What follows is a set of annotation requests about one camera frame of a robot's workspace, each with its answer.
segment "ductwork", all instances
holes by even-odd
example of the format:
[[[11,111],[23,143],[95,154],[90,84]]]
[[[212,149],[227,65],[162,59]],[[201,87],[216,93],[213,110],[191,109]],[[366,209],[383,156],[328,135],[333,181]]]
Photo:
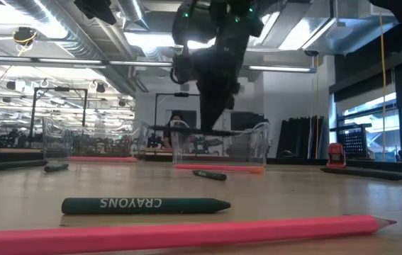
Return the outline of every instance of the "ductwork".
[[[66,31],[65,39],[70,42],[58,42],[68,53],[76,58],[103,60],[105,54],[91,41],[76,21],[54,0],[2,0],[22,14],[31,16],[49,32]],[[120,93],[134,95],[136,88],[129,76],[123,76],[115,67],[107,66],[97,70],[105,76],[111,85]]]
[[[117,0],[123,17],[139,26],[149,30],[144,20],[144,6],[141,0]],[[157,47],[142,47],[144,55],[150,61],[163,61],[163,56]]]

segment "window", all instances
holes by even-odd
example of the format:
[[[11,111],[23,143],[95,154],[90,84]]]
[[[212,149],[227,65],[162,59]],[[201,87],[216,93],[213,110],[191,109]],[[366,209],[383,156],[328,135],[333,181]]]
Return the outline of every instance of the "window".
[[[396,93],[390,93],[385,96],[385,104],[385,135],[384,97],[345,110],[342,112],[342,119],[344,120],[342,124],[371,124],[371,127],[366,127],[368,149],[374,152],[375,159],[382,159],[382,152],[385,146],[386,160],[395,161],[395,156],[398,150],[401,149],[399,114],[396,109]]]

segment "table surface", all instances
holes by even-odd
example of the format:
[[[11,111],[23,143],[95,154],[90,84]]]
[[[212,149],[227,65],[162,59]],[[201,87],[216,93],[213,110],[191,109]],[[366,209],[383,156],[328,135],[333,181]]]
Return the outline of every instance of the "table surface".
[[[369,236],[109,254],[402,254],[402,181],[326,174],[319,166],[268,166],[265,175],[231,173],[226,182],[174,170],[170,163],[70,162],[0,171],[0,230],[229,222],[374,215],[398,224]],[[64,216],[66,197],[212,197],[232,208],[213,215]]]

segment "person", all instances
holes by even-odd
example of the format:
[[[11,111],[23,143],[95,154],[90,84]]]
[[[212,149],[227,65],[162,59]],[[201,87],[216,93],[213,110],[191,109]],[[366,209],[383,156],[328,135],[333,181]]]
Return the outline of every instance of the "person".
[[[171,121],[173,120],[181,120],[184,121],[182,113],[179,111],[172,111],[171,118],[169,119],[169,122],[166,124],[166,128],[163,133],[163,145],[165,148],[170,149],[172,148],[172,139],[171,139]]]

